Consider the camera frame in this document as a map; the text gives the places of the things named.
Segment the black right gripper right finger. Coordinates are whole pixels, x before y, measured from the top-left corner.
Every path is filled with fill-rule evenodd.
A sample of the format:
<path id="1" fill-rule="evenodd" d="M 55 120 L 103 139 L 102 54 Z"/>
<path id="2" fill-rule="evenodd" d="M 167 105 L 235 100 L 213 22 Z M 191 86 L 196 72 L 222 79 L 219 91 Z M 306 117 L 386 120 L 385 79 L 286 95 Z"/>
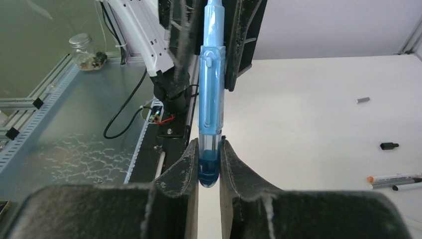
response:
<path id="1" fill-rule="evenodd" d="M 220 214 L 224 239 L 409 239 L 404 220 L 383 194 L 285 191 L 220 145 Z"/>

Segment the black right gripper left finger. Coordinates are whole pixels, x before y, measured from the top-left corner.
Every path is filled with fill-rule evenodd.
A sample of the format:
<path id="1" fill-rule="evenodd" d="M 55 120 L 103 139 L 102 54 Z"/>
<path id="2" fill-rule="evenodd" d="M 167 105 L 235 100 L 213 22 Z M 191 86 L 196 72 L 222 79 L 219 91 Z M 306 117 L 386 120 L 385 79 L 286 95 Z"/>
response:
<path id="1" fill-rule="evenodd" d="M 6 239 L 195 239 L 199 141 L 149 183 L 57 185 L 32 193 Z"/>

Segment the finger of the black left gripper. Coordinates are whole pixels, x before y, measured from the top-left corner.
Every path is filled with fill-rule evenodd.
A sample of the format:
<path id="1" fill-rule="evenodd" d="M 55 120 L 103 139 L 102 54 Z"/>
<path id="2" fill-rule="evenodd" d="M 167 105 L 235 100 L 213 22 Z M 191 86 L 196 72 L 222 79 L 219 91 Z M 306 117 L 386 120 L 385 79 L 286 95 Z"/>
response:
<path id="1" fill-rule="evenodd" d="M 158 16 L 169 42 L 174 62 L 174 80 L 178 86 L 188 83 L 191 58 L 197 50 L 197 38 L 205 0 L 159 0 Z"/>
<path id="2" fill-rule="evenodd" d="M 252 59 L 267 0 L 225 0 L 225 89 L 233 92 L 237 78 L 252 67 Z"/>

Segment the light blue correction tape pen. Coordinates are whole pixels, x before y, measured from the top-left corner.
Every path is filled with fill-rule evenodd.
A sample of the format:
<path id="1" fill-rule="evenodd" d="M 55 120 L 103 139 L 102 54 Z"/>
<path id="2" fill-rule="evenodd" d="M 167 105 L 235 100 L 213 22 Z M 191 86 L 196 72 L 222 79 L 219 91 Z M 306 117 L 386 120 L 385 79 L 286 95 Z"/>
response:
<path id="1" fill-rule="evenodd" d="M 203 44 L 199 72 L 199 182 L 212 187 L 219 178 L 224 108 L 224 14 L 220 0 L 204 8 Z"/>

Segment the black pen cap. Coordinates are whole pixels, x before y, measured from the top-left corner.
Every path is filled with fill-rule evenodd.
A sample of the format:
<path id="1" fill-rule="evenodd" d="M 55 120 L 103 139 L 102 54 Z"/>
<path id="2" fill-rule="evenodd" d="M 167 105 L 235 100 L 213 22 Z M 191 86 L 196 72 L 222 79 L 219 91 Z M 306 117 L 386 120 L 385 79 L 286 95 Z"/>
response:
<path id="1" fill-rule="evenodd" d="M 382 150 L 392 150 L 392 149 L 395 149 L 399 146 L 400 145 L 398 143 L 393 143 L 393 142 L 384 142 L 384 143 L 380 144 L 380 148 Z"/>

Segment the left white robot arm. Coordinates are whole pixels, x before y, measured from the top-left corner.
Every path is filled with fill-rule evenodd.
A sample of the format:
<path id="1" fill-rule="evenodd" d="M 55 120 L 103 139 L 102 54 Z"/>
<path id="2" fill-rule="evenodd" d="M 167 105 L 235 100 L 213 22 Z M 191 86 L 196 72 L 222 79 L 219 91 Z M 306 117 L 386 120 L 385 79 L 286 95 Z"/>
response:
<path id="1" fill-rule="evenodd" d="M 106 0 L 128 49 L 142 56 L 154 94 L 166 110 L 187 107 L 185 91 L 193 56 L 203 46 L 205 0 Z M 224 0 L 224 87 L 233 91 L 237 78 L 252 66 L 265 0 Z"/>

